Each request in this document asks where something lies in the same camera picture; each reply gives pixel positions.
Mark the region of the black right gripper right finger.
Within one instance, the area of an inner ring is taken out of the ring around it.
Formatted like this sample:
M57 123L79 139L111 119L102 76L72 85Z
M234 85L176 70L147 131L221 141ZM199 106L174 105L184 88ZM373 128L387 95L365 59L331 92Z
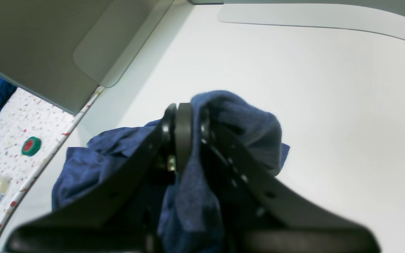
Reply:
M221 210L224 253L379 253L365 226L279 182L235 134L203 109L201 161Z

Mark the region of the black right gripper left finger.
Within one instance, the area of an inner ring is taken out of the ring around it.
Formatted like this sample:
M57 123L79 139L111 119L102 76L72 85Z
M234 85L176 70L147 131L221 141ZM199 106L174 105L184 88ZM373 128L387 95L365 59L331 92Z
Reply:
M156 234L166 187L192 152L190 103L171 104L133 155L95 189L16 228L7 253L163 253Z

